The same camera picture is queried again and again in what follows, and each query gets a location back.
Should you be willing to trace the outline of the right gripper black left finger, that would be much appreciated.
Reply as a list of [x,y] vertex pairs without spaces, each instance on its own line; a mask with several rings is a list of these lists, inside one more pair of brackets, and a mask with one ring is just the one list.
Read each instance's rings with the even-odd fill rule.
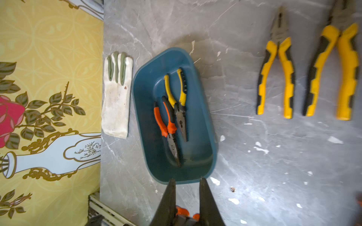
[[176,184],[171,179],[162,196],[150,226],[172,226],[176,217]]

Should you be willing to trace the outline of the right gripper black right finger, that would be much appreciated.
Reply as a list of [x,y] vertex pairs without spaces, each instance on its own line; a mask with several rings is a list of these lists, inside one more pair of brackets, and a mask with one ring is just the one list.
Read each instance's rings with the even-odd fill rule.
[[199,185],[199,223],[201,226],[225,226],[216,202],[205,178],[200,180]]

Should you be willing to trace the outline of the teal plastic storage box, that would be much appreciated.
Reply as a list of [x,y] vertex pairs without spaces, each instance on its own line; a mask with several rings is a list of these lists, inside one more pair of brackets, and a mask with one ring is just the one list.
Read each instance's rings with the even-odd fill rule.
[[[154,118],[156,101],[167,124],[162,96],[168,98],[174,111],[181,167],[176,165]],[[161,184],[171,179],[177,184],[196,183],[208,177],[216,164],[215,131],[199,74],[189,54],[181,48],[169,48],[143,65],[133,81],[133,98],[151,176]]]

